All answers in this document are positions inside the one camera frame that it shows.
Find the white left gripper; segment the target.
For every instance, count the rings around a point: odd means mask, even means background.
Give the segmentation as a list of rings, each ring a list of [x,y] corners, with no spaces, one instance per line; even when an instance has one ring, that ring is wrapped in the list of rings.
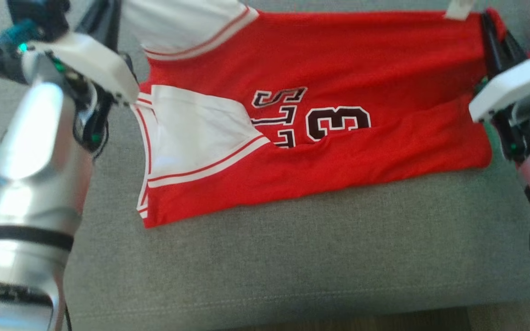
[[[139,94],[130,58],[117,53],[121,8],[122,0],[94,0],[75,32],[27,43],[28,54],[43,54],[61,75],[61,86],[76,102],[76,141],[93,153],[105,147],[113,105],[128,106]]]

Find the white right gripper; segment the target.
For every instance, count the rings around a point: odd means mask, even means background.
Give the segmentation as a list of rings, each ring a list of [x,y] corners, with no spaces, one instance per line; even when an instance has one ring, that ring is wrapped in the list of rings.
[[[470,102],[469,114],[495,127],[507,160],[523,163],[530,157],[530,59],[509,30],[500,42],[490,13],[480,19],[489,82]]]

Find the red basketball jersey number 23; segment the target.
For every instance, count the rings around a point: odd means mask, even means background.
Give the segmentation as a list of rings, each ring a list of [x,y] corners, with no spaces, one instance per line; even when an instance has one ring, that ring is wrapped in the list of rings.
[[[149,63],[132,105],[145,228],[244,205],[470,168],[480,12],[268,12],[124,0]]]

